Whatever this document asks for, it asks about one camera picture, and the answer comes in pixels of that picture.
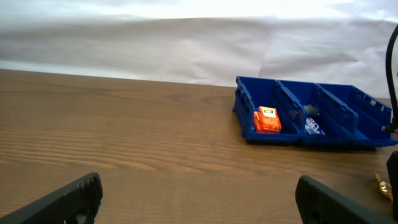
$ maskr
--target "blue plastic tray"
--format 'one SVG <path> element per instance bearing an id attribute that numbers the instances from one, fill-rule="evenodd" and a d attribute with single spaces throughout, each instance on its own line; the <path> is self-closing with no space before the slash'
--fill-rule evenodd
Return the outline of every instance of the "blue plastic tray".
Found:
<path id="1" fill-rule="evenodd" d="M 233 109 L 247 141 L 369 147 L 398 143 L 381 131 L 382 126 L 390 123 L 390 107 L 353 86 L 250 77 L 237 77 L 236 83 Z M 319 108 L 319 115 L 309 115 L 305 105 Z M 277 109 L 282 124 L 279 134 L 254 131 L 253 113 L 259 106 Z M 315 119 L 326 135 L 307 134 L 308 116 Z"/>

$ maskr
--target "white paper sheet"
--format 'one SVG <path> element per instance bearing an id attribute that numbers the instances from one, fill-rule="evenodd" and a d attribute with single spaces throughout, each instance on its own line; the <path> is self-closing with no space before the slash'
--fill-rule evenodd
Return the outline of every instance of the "white paper sheet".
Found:
<path id="1" fill-rule="evenodd" d="M 0 68 L 223 86 L 242 75 L 388 97 L 397 16 L 395 0 L 3 0 Z"/>

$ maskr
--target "black wire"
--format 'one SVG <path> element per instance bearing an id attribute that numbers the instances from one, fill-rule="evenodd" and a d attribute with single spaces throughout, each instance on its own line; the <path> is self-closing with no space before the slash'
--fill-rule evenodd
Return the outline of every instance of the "black wire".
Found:
<path id="1" fill-rule="evenodd" d="M 390 92 L 391 105 L 392 105 L 392 122 L 388 127 L 390 132 L 394 132 L 398 128 L 398 103 L 397 95 L 394 86 L 394 77 L 392 76 L 392 50 L 394 49 L 394 43 L 398 37 L 398 25 L 391 34 L 390 40 L 387 45 L 386 52 L 386 76 L 388 83 L 388 90 Z"/>

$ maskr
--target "brown tabletop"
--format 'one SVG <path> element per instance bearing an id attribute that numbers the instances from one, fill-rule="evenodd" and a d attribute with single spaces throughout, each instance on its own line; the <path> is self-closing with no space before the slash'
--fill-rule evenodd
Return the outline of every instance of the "brown tabletop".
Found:
<path id="1" fill-rule="evenodd" d="M 301 223 L 303 174 L 383 215 L 396 147 L 250 145 L 234 88 L 0 70 L 0 216 L 89 173 L 96 223 Z"/>

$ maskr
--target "orange package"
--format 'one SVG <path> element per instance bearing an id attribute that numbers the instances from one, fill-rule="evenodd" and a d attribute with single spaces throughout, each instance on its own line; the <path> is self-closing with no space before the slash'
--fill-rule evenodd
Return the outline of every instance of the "orange package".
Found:
<path id="1" fill-rule="evenodd" d="M 254 129 L 260 133 L 279 133 L 282 125 L 276 109 L 260 106 L 259 110 L 254 112 Z"/>

